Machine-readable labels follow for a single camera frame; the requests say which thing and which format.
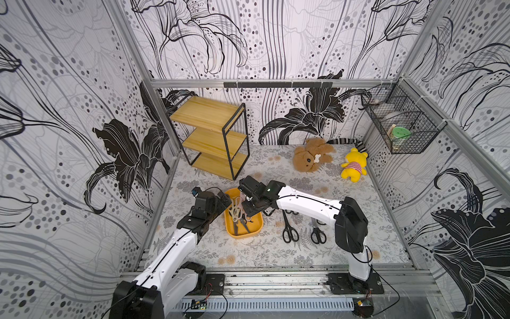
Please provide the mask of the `large black scissors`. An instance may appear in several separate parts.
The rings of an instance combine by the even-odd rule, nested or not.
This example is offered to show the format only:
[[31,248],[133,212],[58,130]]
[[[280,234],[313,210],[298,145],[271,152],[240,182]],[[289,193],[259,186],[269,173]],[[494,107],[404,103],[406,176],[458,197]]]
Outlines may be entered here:
[[291,226],[290,221],[288,219],[289,213],[284,210],[282,212],[284,218],[284,230],[282,232],[282,238],[285,243],[290,244],[291,242],[297,243],[300,239],[300,236],[297,230]]

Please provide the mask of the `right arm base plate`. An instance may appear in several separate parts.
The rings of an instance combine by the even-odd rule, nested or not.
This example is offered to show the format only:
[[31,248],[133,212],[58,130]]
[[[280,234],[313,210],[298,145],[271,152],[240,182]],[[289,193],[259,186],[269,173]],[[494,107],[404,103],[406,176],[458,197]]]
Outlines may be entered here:
[[385,292],[380,276],[374,272],[366,281],[343,272],[329,273],[327,278],[326,285],[334,295],[383,295]]

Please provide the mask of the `yellow storage tray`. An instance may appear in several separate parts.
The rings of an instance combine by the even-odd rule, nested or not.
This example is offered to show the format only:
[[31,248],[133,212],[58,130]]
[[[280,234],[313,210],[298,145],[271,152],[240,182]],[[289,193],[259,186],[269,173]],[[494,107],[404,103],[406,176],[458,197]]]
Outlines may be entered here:
[[224,222],[227,233],[234,239],[245,239],[255,236],[264,227],[261,213],[249,217],[243,209],[243,195],[237,188],[226,191],[231,198],[231,205],[224,211]]

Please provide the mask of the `blue handled scissors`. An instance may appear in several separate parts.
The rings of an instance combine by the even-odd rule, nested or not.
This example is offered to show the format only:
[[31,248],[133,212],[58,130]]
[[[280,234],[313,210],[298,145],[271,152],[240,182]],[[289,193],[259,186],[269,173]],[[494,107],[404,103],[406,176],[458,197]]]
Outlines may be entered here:
[[251,234],[251,231],[249,230],[248,224],[243,221],[238,221],[234,225],[234,236],[240,237],[243,235]]

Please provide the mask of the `beige kitchen scissors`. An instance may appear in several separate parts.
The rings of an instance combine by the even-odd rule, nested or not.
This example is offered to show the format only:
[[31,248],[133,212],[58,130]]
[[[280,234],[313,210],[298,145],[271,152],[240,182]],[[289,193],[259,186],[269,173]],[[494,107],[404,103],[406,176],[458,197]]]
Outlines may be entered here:
[[242,196],[238,196],[232,199],[232,205],[229,207],[228,213],[233,223],[237,223],[239,221],[248,222],[250,220],[250,218],[247,217],[247,214],[244,212],[242,203]]

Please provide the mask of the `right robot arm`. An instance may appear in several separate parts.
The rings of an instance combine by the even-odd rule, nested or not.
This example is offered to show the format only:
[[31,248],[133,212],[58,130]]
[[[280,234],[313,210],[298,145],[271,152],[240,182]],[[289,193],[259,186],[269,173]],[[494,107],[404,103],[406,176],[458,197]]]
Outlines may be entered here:
[[249,175],[240,180],[239,190],[245,195],[242,205],[249,216],[279,209],[306,215],[332,227],[336,245],[350,254],[349,275],[361,282],[368,281],[371,255],[365,239],[369,222],[353,198],[325,199],[274,180],[265,185]]

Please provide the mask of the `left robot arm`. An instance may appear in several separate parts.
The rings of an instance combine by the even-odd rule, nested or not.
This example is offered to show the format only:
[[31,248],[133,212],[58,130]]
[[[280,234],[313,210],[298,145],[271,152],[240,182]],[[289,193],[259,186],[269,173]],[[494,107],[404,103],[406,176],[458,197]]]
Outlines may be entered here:
[[195,204],[178,222],[165,248],[133,281],[123,280],[116,287],[102,318],[167,318],[185,295],[205,288],[205,266],[185,259],[232,200],[221,190],[215,194],[195,187],[192,194]]

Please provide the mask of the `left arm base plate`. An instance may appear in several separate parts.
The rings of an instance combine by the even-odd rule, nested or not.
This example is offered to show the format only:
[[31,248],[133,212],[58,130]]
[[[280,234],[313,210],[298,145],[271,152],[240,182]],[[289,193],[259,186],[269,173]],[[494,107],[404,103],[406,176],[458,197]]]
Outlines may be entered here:
[[225,287],[225,274],[207,273],[201,275],[195,289],[187,296],[207,296],[210,292],[214,295],[223,294]]

